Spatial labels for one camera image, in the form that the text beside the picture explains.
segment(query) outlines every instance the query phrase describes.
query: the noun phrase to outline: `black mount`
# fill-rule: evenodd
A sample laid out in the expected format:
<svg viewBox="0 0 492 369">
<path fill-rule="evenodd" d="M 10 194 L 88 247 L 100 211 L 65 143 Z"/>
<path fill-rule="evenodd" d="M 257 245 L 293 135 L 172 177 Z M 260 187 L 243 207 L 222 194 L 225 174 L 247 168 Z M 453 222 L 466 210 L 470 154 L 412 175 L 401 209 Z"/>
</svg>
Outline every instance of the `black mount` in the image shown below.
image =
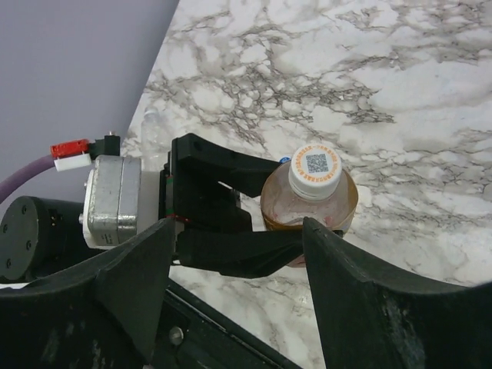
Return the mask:
<svg viewBox="0 0 492 369">
<path fill-rule="evenodd" d="M 53 368 L 300 369 L 168 280 L 175 222 L 0 290 L 0 365 Z"/>
<path fill-rule="evenodd" d="M 492 283 L 400 269 L 304 220 L 304 256 L 329 368 L 492 367 Z"/>
<path fill-rule="evenodd" d="M 85 243 L 78 222 L 83 206 L 15 199 L 0 224 L 0 283 L 33 281 L 100 254 Z"/>
<path fill-rule="evenodd" d="M 300 231 L 252 231 L 239 192 L 255 198 L 279 163 L 197 135 L 172 142 L 161 176 L 161 216 L 180 220 L 181 265 L 241 278 L 270 275 L 302 254 Z"/>
</svg>

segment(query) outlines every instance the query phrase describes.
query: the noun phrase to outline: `bolt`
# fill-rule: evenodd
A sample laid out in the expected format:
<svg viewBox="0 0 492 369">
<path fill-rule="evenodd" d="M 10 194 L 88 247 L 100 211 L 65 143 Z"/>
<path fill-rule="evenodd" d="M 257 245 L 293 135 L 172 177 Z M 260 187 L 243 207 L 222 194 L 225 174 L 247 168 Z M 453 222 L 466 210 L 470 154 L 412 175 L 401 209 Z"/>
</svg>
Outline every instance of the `bolt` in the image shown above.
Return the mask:
<svg viewBox="0 0 492 369">
<path fill-rule="evenodd" d="M 179 346 L 181 342 L 183 342 L 184 338 L 185 338 L 185 334 L 183 333 L 183 330 L 180 327 L 173 327 L 169 331 L 169 341 L 174 346 Z"/>
</svg>

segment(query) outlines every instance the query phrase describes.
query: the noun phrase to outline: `marble surface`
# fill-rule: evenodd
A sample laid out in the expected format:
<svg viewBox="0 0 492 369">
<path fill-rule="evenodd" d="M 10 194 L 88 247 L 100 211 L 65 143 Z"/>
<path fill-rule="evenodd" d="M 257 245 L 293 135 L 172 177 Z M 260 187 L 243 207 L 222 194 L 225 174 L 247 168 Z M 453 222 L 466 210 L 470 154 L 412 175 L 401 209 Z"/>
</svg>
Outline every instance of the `marble surface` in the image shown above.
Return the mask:
<svg viewBox="0 0 492 369">
<path fill-rule="evenodd" d="M 492 279 L 492 2 L 181 0 L 125 150 L 150 104 L 263 158 L 329 141 L 360 192 L 347 239 L 443 281 Z M 243 198 L 255 229 L 257 199 Z M 324 362 L 307 276 L 171 276 L 304 368 Z"/>
</svg>

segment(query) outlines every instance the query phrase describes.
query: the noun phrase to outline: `wire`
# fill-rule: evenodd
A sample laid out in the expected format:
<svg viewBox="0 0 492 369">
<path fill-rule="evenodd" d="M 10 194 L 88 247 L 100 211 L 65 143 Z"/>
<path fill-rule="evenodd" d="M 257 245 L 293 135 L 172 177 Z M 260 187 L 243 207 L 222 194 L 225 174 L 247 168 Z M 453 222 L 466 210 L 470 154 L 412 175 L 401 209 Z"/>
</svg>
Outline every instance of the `wire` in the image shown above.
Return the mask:
<svg viewBox="0 0 492 369">
<path fill-rule="evenodd" d="M 54 166 L 55 161 L 53 160 L 53 157 L 47 155 L 16 171 L 13 175 L 0 183 L 0 204 L 25 182 Z"/>
</svg>

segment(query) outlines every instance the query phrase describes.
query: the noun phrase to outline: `bottle cap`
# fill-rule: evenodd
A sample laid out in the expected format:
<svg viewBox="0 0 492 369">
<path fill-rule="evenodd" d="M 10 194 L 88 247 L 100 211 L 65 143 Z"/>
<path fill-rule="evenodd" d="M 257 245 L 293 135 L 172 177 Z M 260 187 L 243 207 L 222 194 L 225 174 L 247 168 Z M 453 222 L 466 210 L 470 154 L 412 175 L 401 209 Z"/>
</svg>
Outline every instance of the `bottle cap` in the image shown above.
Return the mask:
<svg viewBox="0 0 492 369">
<path fill-rule="evenodd" d="M 289 184 L 303 199 L 324 200 L 337 189 L 341 172 L 340 156 L 332 148 L 323 144 L 305 145 L 292 156 Z"/>
<path fill-rule="evenodd" d="M 148 106 L 146 109 L 145 109 L 145 112 L 144 112 L 144 117 L 150 115 L 150 114 L 156 114 L 158 115 L 159 114 L 159 110 L 154 107 L 154 106 Z"/>
</svg>

